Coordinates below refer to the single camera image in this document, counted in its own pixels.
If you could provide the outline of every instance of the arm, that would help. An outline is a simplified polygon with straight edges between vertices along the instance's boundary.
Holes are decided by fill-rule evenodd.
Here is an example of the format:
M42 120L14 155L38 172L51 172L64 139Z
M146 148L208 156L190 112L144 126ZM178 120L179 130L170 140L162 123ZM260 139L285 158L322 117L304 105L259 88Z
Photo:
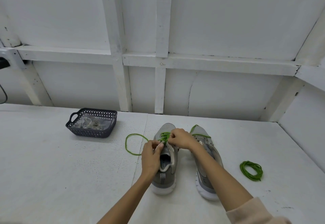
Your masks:
M189 149L194 154L206 172L226 211L236 209L253 198L187 131L183 129L172 130L168 143L179 148Z
M146 192L160 166L160 152L164 145L159 141L148 141L142 151L142 172L137 182L124 196L100 219L97 224L127 224Z

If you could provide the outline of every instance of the item in plastic bag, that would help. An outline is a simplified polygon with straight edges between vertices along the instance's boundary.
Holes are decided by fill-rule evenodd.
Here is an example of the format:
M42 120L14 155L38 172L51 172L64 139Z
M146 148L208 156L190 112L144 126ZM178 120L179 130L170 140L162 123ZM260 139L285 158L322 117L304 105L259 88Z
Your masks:
M73 125L76 128L106 130L112 123L112 119L96 117L83 113L82 117Z

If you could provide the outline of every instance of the shoe sole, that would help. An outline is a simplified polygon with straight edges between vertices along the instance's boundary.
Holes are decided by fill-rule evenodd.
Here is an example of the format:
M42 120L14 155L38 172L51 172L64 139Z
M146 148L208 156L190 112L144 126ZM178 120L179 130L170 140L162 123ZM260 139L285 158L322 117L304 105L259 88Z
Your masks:
M168 188L158 188L156 186L154 186L153 184L150 185L151 190L153 191L153 193L157 194L157 195L167 195L169 193L171 193L176 186L176 175L175 175L175 179L174 179L174 183L171 187Z
M206 191L205 189L202 188L202 186L200 185L200 182L199 182L200 178L198 176L198 172L196 172L196 177L195 177L195 185L196 185L196 188L199 192L199 194L207 199L207 200L210 200L210 201L217 201L219 200L217 194L215 193L210 193L208 191Z

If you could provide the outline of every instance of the sleeve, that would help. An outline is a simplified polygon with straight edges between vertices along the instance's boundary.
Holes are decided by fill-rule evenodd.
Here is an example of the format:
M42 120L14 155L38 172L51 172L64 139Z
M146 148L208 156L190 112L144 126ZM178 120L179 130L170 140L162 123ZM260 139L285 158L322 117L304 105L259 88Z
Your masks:
M227 212L232 224L291 224L285 217L273 217L259 198L253 198Z

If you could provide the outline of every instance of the shoelace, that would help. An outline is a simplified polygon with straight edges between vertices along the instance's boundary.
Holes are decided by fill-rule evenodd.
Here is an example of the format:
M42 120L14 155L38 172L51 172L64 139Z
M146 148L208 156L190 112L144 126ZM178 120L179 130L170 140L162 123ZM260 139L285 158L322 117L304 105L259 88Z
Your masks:
M194 125L191 129L191 131L189 133L192 133L194 131L194 128L197 127L198 125ZM141 136L143 137L145 140L149 141L145 136L141 135L141 134L138 134L138 133L132 133L132 134L129 134L126 138L125 138L125 149L127 152L129 152L131 155L136 155L136 156L140 156L141 154L136 154L136 153L133 153L131 151L129 151L127 149L127 139L131 136ZM162 132L160 133L160 137L161 139L159 139L158 141L161 141L162 143L167 143L168 139L169 139L169 136L170 136L170 132L166 131L166 132ZM203 134L192 134L192 136L202 136L202 137L207 137L207 138L211 138L210 136L206 136L206 135L203 135Z
M251 167L252 169L254 169L256 171L257 174L252 175L250 174L246 169L245 166ZM257 163L253 163L249 160L243 161L240 165L239 168L241 169L242 173L249 178L252 181L261 181L262 175L263 175L263 170L262 167L257 164Z

